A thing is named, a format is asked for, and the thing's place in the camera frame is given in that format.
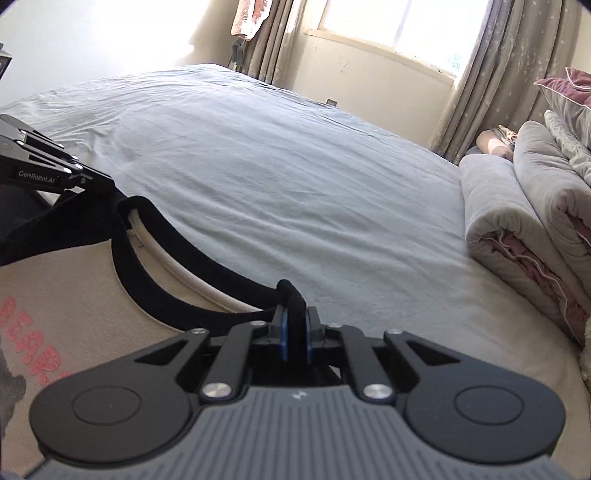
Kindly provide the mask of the beige black raglan bear shirt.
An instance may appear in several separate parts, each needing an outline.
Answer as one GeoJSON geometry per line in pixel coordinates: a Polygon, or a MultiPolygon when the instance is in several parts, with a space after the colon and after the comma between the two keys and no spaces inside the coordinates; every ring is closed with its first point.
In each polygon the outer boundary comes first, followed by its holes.
{"type": "Polygon", "coordinates": [[[14,473],[42,458],[28,417],[46,386],[301,303],[290,282],[267,287],[207,257],[143,197],[87,191],[23,214],[17,203],[1,202],[1,452],[14,473]]]}

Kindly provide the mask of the lower folded grey quilt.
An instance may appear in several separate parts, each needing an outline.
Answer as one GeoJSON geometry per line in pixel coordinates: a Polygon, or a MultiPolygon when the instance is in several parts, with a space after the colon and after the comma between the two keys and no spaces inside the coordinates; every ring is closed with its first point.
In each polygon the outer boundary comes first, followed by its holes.
{"type": "Polygon", "coordinates": [[[583,345],[590,299],[552,243],[513,164],[471,154],[459,169],[469,254],[583,345]]]}

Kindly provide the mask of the folded grey quilt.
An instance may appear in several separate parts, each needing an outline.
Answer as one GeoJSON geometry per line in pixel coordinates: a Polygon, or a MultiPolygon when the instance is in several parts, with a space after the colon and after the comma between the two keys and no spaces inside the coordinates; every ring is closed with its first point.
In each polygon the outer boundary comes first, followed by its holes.
{"type": "Polygon", "coordinates": [[[583,345],[590,299],[552,243],[513,164],[471,154],[459,169],[469,254],[583,345]]]}
{"type": "Polygon", "coordinates": [[[590,186],[542,124],[520,128],[514,150],[517,179],[554,246],[590,290],[590,186]]]}

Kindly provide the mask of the grey bed sheet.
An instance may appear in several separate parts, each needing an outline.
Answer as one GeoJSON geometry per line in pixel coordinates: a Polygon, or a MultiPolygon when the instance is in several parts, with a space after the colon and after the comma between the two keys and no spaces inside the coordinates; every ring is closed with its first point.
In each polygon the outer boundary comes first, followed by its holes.
{"type": "Polygon", "coordinates": [[[554,459],[589,473],[575,347],[469,256],[447,160],[213,65],[82,82],[4,112],[149,200],[214,261],[266,286],[290,280],[325,322],[399,327],[543,382],[567,412],[554,459]]]}

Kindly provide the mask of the upper folded grey quilt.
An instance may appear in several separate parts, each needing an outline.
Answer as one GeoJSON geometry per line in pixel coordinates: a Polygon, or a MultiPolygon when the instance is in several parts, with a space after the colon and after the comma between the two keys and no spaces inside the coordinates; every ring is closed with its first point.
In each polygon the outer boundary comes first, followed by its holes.
{"type": "Polygon", "coordinates": [[[514,150],[517,179],[554,246],[590,290],[590,186],[542,124],[520,128],[514,150]]]}

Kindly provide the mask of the grey left window curtain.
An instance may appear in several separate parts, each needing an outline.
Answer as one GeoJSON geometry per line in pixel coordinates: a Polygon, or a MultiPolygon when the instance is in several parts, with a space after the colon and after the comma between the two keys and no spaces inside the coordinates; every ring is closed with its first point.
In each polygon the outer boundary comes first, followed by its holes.
{"type": "Polygon", "coordinates": [[[290,83],[298,37],[320,24],[325,1],[276,0],[250,41],[232,37],[228,68],[277,87],[290,83]]]}

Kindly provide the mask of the grey window curtain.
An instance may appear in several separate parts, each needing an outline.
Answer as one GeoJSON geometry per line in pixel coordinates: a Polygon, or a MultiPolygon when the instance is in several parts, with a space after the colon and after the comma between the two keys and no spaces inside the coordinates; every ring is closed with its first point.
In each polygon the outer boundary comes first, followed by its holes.
{"type": "Polygon", "coordinates": [[[584,10],[578,1],[491,1],[429,149],[457,164],[482,132],[541,119],[548,103],[535,82],[570,65],[584,10]]]}
{"type": "Polygon", "coordinates": [[[320,24],[325,1],[276,0],[250,41],[232,37],[228,68],[277,87],[290,83],[298,37],[320,24]]]}

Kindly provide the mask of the pink hanging cloth bag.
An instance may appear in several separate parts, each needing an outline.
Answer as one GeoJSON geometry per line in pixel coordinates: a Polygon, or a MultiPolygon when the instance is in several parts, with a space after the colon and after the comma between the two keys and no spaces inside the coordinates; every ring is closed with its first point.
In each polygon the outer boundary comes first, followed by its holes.
{"type": "Polygon", "coordinates": [[[250,41],[259,32],[263,22],[270,16],[273,0],[239,0],[230,33],[250,41]]]}

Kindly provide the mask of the light grey patterned quilt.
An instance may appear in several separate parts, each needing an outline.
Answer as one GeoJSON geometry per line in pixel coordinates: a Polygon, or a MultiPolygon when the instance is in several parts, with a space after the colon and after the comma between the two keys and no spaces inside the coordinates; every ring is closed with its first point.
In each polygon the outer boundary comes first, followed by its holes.
{"type": "Polygon", "coordinates": [[[546,110],[544,112],[544,121],[572,168],[589,184],[591,167],[590,150],[570,132],[566,123],[557,113],[552,110],[546,110]]]}

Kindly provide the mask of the grey right window curtain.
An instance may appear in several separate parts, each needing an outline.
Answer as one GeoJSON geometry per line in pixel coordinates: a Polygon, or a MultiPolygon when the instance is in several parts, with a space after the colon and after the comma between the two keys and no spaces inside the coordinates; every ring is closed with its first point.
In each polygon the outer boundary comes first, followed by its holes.
{"type": "Polygon", "coordinates": [[[570,65],[584,10],[578,1],[491,1],[429,149],[457,164],[482,132],[541,119],[548,103],[535,82],[570,65]]]}

